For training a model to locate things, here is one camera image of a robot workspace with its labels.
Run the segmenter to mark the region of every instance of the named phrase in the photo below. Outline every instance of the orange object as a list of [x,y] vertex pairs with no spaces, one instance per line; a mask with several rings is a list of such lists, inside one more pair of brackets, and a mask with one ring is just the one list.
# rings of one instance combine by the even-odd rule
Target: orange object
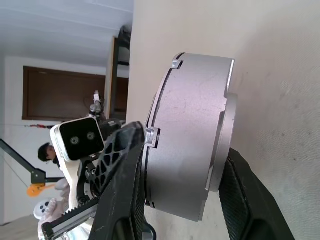
[[45,183],[37,183],[37,184],[31,184],[28,189],[26,190],[26,194],[29,197],[37,197],[40,193],[42,193],[43,190],[49,189],[54,187],[55,184],[51,184],[46,186]]

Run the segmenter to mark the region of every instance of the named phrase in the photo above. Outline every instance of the metal motor housing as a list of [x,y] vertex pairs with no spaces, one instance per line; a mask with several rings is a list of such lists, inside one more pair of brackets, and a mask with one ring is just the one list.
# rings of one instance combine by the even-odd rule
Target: metal motor housing
[[237,96],[229,93],[235,61],[178,54],[163,77],[146,121],[142,158],[150,207],[201,221],[228,157]]

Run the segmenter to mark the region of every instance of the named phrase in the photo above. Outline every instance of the black camera face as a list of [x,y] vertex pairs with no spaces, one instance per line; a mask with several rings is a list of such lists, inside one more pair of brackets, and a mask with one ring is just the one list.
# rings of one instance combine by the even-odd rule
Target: black camera face
[[66,122],[60,126],[60,133],[70,160],[76,161],[104,149],[100,129],[93,118]]

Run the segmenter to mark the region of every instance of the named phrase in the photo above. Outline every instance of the wooden door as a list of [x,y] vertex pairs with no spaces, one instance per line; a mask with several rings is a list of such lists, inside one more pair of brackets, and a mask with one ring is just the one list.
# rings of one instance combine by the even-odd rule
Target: wooden door
[[105,97],[102,75],[24,67],[23,120],[69,121],[85,117],[98,90]]

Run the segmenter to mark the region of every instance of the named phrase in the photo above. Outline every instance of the person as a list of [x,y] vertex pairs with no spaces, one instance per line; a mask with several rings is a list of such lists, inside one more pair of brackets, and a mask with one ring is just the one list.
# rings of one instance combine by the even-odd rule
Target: person
[[42,162],[52,161],[60,168],[59,160],[55,151],[55,148],[49,143],[42,145],[38,150],[38,159]]

